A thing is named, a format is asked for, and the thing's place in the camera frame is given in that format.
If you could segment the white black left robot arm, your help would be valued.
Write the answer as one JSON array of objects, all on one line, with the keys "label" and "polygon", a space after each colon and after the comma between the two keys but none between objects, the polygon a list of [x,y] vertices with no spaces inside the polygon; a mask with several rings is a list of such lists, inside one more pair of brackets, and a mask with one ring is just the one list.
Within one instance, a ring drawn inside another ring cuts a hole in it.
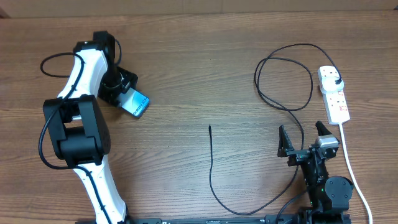
[{"label": "white black left robot arm", "polygon": [[126,203],[109,167],[111,138],[98,100],[129,111],[137,75],[119,66],[121,45],[106,31],[78,42],[70,55],[75,62],[65,88],[43,105],[40,159],[51,169],[61,168],[44,156],[44,136],[49,134],[55,155],[66,163],[62,168],[73,170],[85,186],[95,210],[94,223],[128,223]]}]

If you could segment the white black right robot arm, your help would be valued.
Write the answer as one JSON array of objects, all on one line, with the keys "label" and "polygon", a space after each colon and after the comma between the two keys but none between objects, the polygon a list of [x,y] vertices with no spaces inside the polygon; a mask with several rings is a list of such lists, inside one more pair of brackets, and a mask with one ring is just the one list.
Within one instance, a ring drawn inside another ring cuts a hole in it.
[{"label": "white black right robot arm", "polygon": [[308,194],[311,206],[302,207],[294,215],[283,217],[284,205],[275,218],[276,223],[350,223],[349,201],[353,194],[352,181],[342,176],[329,176],[325,162],[336,156],[340,141],[323,125],[315,124],[318,137],[308,149],[296,150],[283,126],[279,127],[277,155],[288,159],[288,166],[299,166],[306,189],[287,205]]}]

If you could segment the blue Galaxy smartphone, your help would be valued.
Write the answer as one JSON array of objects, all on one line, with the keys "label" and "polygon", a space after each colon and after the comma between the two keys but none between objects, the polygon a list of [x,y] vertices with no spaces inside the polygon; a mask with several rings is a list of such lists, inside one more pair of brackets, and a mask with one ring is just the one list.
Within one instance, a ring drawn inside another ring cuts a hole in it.
[{"label": "blue Galaxy smartphone", "polygon": [[140,118],[150,104],[150,99],[139,91],[130,88],[127,93],[121,93],[118,96],[121,108]]}]

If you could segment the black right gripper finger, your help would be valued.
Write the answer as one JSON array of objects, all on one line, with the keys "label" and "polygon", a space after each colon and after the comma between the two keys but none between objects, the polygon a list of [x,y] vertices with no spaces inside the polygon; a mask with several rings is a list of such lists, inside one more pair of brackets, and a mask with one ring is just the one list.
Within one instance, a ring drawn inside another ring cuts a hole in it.
[{"label": "black right gripper finger", "polygon": [[278,157],[287,157],[291,155],[292,151],[294,151],[294,147],[290,141],[290,138],[284,129],[284,126],[281,125],[279,127],[279,148],[277,151]]},{"label": "black right gripper finger", "polygon": [[317,132],[318,132],[319,136],[332,135],[332,133],[325,127],[325,125],[321,121],[317,121],[315,123],[315,126],[317,128]]}]

